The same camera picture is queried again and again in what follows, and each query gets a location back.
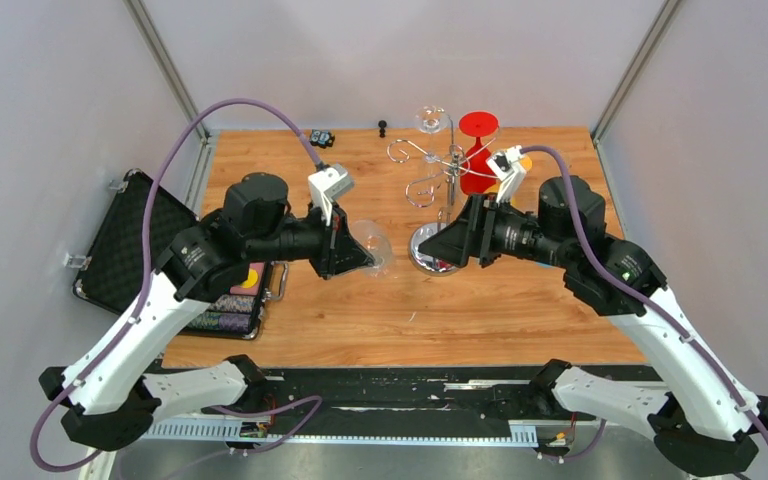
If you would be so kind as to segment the clear ribbed goblet glass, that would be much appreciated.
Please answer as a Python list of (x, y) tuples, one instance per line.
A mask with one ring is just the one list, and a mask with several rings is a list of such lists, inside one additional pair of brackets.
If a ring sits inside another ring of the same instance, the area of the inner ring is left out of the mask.
[(365, 268), (364, 272), (372, 278), (386, 276), (393, 266), (394, 254), (384, 228), (372, 220), (363, 219), (353, 222), (350, 230), (353, 237), (374, 259), (374, 264)]

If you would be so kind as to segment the yellow wine glass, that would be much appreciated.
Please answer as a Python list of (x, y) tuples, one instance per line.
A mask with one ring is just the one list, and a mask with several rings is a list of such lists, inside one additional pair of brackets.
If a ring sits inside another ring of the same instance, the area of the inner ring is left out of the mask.
[(483, 190), (484, 194), (496, 195), (503, 201), (511, 202), (519, 191), (526, 176), (532, 169), (532, 160), (527, 155), (520, 155), (513, 160), (497, 154), (487, 161), (493, 183)]

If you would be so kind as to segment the clear wine glass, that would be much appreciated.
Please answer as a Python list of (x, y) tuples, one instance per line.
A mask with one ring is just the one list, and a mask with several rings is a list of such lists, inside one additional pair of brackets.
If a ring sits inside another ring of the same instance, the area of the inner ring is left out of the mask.
[(416, 129), (422, 134), (419, 142), (423, 150), (420, 160), (419, 195), (433, 195), (443, 183), (443, 170), (439, 159), (444, 153), (445, 132), (449, 117), (443, 108), (427, 105), (419, 108), (414, 116)]

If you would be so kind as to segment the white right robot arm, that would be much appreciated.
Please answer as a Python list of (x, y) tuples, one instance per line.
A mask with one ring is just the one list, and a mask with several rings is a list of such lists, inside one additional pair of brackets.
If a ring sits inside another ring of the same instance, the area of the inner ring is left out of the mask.
[(666, 385), (634, 387), (553, 359), (529, 385), (537, 413), (567, 410), (621, 425), (697, 477), (746, 471), (758, 454), (754, 436), (768, 430), (768, 396), (704, 360), (665, 275), (641, 247), (607, 232), (605, 209), (579, 177), (545, 181), (534, 212), (473, 194), (419, 251), (458, 267), (508, 255), (562, 269), (573, 296), (624, 332)]

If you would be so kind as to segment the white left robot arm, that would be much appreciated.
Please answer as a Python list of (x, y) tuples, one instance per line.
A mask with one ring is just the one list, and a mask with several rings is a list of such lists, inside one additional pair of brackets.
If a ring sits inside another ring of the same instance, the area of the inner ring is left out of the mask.
[(254, 263), (306, 260), (329, 279), (374, 264), (351, 235), (338, 200), (354, 185), (340, 165), (307, 180), (308, 213), (291, 213), (287, 183), (253, 173), (226, 191), (223, 206), (179, 232), (158, 256), (140, 294), (81, 359), (50, 367), (40, 385), (65, 408), (67, 437), (100, 451), (130, 445), (154, 424), (208, 407), (258, 411), (265, 377), (247, 356), (209, 367), (156, 375), (148, 368), (169, 341), (243, 283)]

